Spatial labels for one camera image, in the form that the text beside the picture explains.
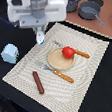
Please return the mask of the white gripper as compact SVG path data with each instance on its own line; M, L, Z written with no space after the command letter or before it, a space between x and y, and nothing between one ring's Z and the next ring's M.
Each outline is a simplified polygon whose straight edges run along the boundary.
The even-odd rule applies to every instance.
M68 0L7 0L8 19L20 28L42 27L66 19Z

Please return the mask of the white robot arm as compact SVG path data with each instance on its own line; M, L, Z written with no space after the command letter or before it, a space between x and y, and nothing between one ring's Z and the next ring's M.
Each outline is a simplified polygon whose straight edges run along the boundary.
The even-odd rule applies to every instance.
M66 19L68 0L7 0L8 20L23 28Z

